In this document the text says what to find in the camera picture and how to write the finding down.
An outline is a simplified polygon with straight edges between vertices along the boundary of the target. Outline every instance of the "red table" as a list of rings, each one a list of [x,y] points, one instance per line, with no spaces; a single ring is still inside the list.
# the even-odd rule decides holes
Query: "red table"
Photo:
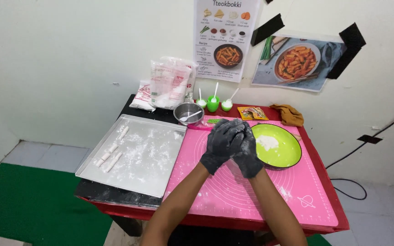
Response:
[[[222,111],[220,106],[215,113],[210,113],[207,111],[207,109],[205,109],[205,114],[240,118],[241,116],[237,110],[237,107],[247,107],[247,106],[252,106],[252,105],[233,104],[233,108],[229,112]],[[260,106],[260,108],[265,112],[265,114],[270,120],[281,121],[280,114],[275,109],[265,106]],[[335,227],[302,224],[301,226],[303,228],[303,231],[308,236],[317,233],[328,234],[332,232],[349,230],[347,217],[344,214],[341,203],[339,202],[335,189],[333,188],[333,185],[330,181],[329,176],[327,175],[325,166],[323,165],[323,162],[321,161],[317,150],[314,148],[314,145],[309,139],[308,134],[306,133],[304,127],[298,127],[298,130],[300,132],[303,142],[306,145],[306,149],[308,150],[309,156],[312,162],[314,163],[314,167],[318,173],[320,181],[323,184],[325,192],[334,209],[335,215],[338,218],[338,225]],[[155,212],[155,209],[150,209],[150,208],[141,208],[137,206],[128,206],[123,204],[97,202],[97,201],[91,201],[89,199],[85,199],[85,200],[94,204],[100,211],[108,215],[116,215],[121,217],[139,219],[139,220],[150,220],[151,216]],[[253,230],[253,231],[269,231],[269,227],[265,223],[265,221],[214,217],[207,215],[186,215],[182,221],[182,224],[190,225],[190,226],[207,226],[207,227],[219,227],[219,228]]]

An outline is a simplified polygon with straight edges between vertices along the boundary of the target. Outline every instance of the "small green cup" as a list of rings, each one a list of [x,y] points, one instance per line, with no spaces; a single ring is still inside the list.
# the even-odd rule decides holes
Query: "small green cup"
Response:
[[[229,112],[229,111],[232,109],[232,107],[226,108],[226,107],[223,106],[223,103],[221,103],[221,108],[222,108],[224,111],[226,111],[226,112]]]
[[[218,106],[220,105],[220,98],[219,97],[215,97],[216,98],[216,102],[211,102],[211,99],[213,98],[214,96],[212,95],[212,96],[210,96],[208,99],[207,99],[207,110],[209,111],[209,112],[211,112],[211,113],[213,113],[213,112],[215,112],[217,109],[218,109]]]
[[[201,106],[201,105],[199,104],[199,106],[202,107],[203,109],[205,109],[205,108],[206,108],[206,105],[207,105],[207,101],[206,101],[205,99],[203,99],[203,98],[202,98],[201,100],[204,101],[206,104],[205,104],[205,106]]]

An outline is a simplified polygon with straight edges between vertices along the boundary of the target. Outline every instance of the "gloved hand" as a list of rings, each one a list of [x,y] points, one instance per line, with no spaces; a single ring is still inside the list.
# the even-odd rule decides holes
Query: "gloved hand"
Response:
[[[241,148],[244,138],[242,120],[220,120],[207,136],[206,152],[200,159],[210,174],[214,175],[223,163],[228,161]]]
[[[249,123],[243,121],[244,139],[241,144],[241,150],[233,156],[233,160],[241,170],[242,175],[246,179],[251,179],[258,174],[264,167],[264,164],[258,158],[256,153],[256,139],[253,136]]]

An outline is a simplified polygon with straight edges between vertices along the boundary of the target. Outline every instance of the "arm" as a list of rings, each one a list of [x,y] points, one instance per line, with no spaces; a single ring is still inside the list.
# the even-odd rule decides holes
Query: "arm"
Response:
[[[165,246],[172,231],[188,214],[209,174],[237,153],[244,137],[239,120],[220,120],[207,136],[206,152],[197,166],[178,184],[151,217],[142,234],[141,246]]]
[[[265,221],[280,245],[307,246],[306,237],[297,218],[277,191],[265,169],[249,179],[262,207]]]
[[[142,234],[141,246],[167,245],[172,231],[188,214],[208,176],[208,170],[199,162],[151,217]]]
[[[241,151],[233,157],[244,178],[249,179],[262,207],[265,221],[282,246],[307,246],[306,237],[297,218],[277,191],[256,153],[256,139],[244,122]]]

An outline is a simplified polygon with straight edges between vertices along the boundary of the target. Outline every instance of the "pink silicone baking mat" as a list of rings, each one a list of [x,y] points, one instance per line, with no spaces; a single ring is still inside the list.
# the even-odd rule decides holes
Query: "pink silicone baking mat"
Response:
[[[204,120],[220,118],[219,116],[205,116]],[[283,126],[279,121],[249,120],[247,122],[250,126],[258,122],[270,123],[291,133],[299,134],[297,127]],[[207,135],[209,131],[187,130],[164,199],[199,162],[200,157],[206,151]],[[300,141],[300,146],[302,158],[297,165],[281,171],[268,169],[266,171],[301,224],[337,226],[338,220],[303,141]],[[214,176],[206,180],[189,213],[263,220],[259,202],[249,181],[243,178],[238,166],[232,160],[224,163]]]

